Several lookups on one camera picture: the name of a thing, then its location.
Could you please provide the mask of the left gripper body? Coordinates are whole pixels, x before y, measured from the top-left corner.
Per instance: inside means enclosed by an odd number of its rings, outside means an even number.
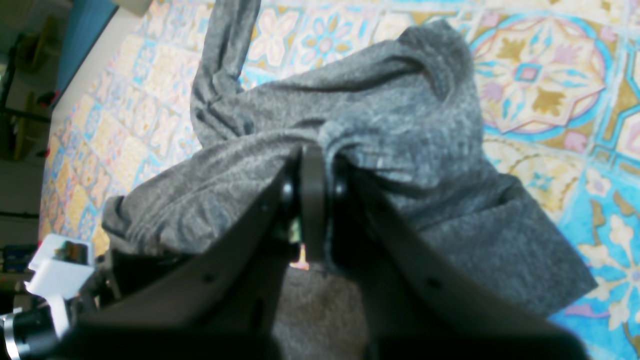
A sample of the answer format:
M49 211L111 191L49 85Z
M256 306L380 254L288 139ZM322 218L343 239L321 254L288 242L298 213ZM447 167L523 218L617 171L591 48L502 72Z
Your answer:
M1 335L7 351L51 351L71 328L71 300L96 270L94 243L48 234L27 268L32 278L25 290L45 301L38 309L18 307L1 315Z

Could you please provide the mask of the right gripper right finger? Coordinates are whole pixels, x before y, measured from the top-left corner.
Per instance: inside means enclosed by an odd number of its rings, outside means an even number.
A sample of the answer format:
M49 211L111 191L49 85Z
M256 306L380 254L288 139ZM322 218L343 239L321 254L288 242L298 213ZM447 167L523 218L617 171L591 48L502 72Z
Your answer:
M426 244L373 178L330 166L326 259L354 281L364 360L585 360L571 333L501 300Z

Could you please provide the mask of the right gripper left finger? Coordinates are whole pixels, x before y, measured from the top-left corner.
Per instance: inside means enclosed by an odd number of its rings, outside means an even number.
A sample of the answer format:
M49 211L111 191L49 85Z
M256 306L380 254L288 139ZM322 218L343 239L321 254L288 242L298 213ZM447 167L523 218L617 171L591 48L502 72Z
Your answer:
M324 197L322 150L295 150L206 251L119 303L80 317L55 358L283 360L272 335L282 285L304 238L323 239Z

